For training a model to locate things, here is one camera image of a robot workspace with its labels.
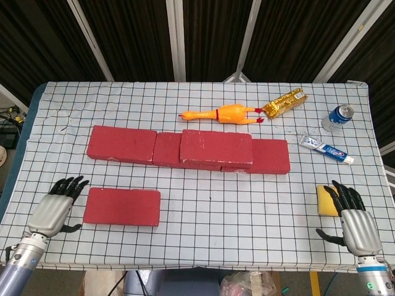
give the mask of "table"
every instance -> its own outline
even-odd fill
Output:
[[[186,122],[177,117],[185,110],[224,104],[261,107],[298,87],[308,95],[307,101],[260,125]],[[354,256],[345,247],[324,242],[315,232],[322,228],[341,235],[339,218],[317,213],[316,184],[335,179],[361,193],[378,225],[383,253],[395,263],[395,210],[367,94],[365,83],[49,82],[2,219],[0,246],[19,242],[29,216],[54,181],[85,175],[96,187],[158,189],[160,224],[157,228],[84,224],[81,231],[51,239],[42,267],[353,271]],[[320,119],[339,104],[352,105],[353,120],[329,133],[320,127]],[[291,172],[247,175],[93,160],[85,154],[93,125],[237,131],[251,133],[253,138],[285,139]],[[298,137],[306,133],[347,151],[355,157],[354,164],[338,163],[298,146]],[[67,224],[81,223],[87,193],[86,187]]]

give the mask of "toothpaste tube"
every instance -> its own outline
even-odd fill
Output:
[[[309,148],[310,150],[315,150],[331,158],[334,158],[339,162],[344,162],[349,165],[352,165],[352,163],[354,162],[354,159],[348,156],[347,153],[340,151],[332,146],[321,143],[316,139],[310,138],[308,135],[304,135],[299,141],[299,144],[303,147]]]

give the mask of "robotic hand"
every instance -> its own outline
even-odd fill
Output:
[[[59,232],[75,232],[81,224],[65,225],[72,205],[89,181],[77,178],[61,179],[46,194],[33,216],[28,227],[31,234],[24,237],[19,244],[6,248],[7,265],[0,275],[0,296],[20,295],[33,270],[47,248],[47,240]],[[15,250],[10,259],[10,251]]]
[[[327,242],[346,246],[358,257],[358,275],[364,295],[395,295],[394,278],[390,266],[376,257],[382,250],[376,224],[357,191],[332,181],[337,193],[325,186],[340,216],[344,237],[329,236],[317,228],[318,235]]]

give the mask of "soda can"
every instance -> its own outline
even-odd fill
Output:
[[[334,131],[341,128],[346,122],[350,121],[353,114],[354,110],[351,106],[337,106],[334,111],[329,113],[329,115],[321,121],[321,125],[327,131]]]

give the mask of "yellow sponge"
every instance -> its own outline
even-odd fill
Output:
[[[333,199],[331,195],[327,193],[323,185],[317,186],[317,195],[318,195],[318,214],[323,216],[334,216],[338,217],[338,211],[336,211],[335,205],[333,204]]]

